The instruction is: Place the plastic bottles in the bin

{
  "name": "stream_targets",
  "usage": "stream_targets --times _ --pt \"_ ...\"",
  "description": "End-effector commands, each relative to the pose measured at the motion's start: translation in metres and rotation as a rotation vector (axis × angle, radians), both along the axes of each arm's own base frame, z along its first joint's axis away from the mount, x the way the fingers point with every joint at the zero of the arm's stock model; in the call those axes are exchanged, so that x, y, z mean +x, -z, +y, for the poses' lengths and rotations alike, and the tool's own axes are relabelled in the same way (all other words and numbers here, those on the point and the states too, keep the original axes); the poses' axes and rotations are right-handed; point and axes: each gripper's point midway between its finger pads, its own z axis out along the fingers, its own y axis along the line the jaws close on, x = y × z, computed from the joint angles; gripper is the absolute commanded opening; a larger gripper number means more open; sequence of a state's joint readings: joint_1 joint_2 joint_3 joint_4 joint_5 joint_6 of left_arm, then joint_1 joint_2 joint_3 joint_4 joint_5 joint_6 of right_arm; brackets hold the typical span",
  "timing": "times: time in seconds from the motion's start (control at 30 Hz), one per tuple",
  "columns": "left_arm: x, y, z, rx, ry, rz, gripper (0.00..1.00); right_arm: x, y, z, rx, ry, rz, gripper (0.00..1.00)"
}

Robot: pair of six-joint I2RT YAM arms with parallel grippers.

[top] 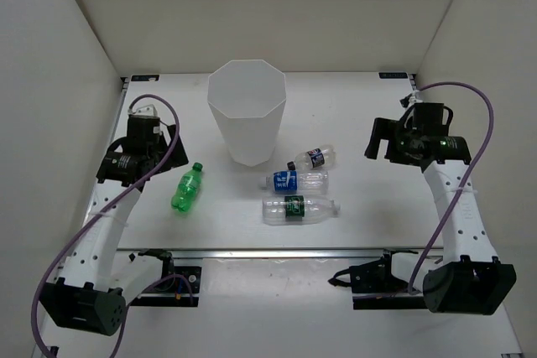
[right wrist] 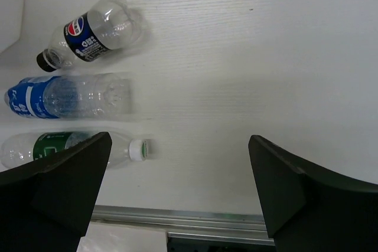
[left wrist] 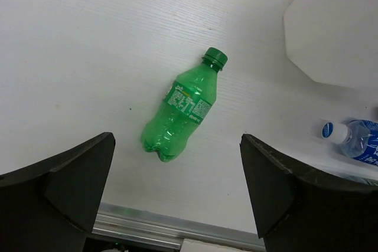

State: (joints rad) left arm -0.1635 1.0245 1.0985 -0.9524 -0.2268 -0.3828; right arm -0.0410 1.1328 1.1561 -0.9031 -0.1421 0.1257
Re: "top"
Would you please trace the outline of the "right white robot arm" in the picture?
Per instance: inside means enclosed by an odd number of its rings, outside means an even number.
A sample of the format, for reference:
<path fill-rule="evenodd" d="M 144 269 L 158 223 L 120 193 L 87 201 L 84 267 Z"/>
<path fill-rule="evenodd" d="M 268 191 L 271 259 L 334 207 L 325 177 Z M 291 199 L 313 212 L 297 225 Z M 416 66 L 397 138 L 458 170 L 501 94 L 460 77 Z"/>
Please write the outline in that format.
<path fill-rule="evenodd" d="M 404 283 L 419 292 L 433 313 L 494 314 L 516 282 L 514 266 L 503 263 L 490 242 L 479 213 L 470 170 L 476 159 L 467 141 L 452 136 L 453 111 L 442 103 L 409 106 L 398 119 L 373 122 L 366 158 L 375 159 L 382 141 L 391 163 L 420 168 L 440 218 L 433 237 L 443 242 L 440 262 L 428 252 L 394 252 L 377 270 L 389 291 Z"/>

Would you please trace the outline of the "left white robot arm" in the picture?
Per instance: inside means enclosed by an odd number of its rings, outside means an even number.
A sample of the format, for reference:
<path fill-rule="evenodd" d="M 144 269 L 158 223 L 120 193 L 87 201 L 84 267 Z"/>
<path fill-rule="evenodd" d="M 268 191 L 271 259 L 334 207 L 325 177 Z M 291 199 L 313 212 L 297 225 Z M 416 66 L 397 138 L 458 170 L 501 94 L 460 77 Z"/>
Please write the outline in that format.
<path fill-rule="evenodd" d="M 61 328 L 112 336 L 124 323 L 127 306 L 146 288 L 166 291 L 176 271 L 164 249 L 130 254 L 119 272 L 112 270 L 127 218 L 137 204 L 149 172 L 161 174 L 188 162 L 172 124 L 163 134 L 160 119 L 149 115 L 128 118 L 127 133 L 112 142 L 97 171 L 99 200 L 92 226 L 71 247 L 70 258 L 39 301 Z"/>

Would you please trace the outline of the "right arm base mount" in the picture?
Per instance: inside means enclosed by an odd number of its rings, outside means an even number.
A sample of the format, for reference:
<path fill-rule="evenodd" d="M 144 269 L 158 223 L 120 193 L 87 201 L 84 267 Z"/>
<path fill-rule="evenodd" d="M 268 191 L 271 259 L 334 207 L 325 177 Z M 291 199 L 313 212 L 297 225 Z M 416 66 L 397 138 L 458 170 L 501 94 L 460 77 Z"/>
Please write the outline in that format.
<path fill-rule="evenodd" d="M 411 250 L 386 250 L 373 262 L 350 266 L 328 283 L 352 290 L 355 310 L 426 309 L 446 307 L 456 262 L 426 258 Z"/>

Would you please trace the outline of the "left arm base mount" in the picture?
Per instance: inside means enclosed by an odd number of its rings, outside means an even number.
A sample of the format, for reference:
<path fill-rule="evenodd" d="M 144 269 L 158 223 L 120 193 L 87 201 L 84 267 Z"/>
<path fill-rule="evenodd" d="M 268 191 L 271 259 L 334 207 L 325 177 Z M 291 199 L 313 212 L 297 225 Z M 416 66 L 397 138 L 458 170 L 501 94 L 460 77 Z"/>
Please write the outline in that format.
<path fill-rule="evenodd" d="M 196 308 L 201 294 L 202 266 L 199 261 L 178 259 L 163 249 L 128 254 L 129 263 L 151 263 L 152 277 L 128 307 Z"/>

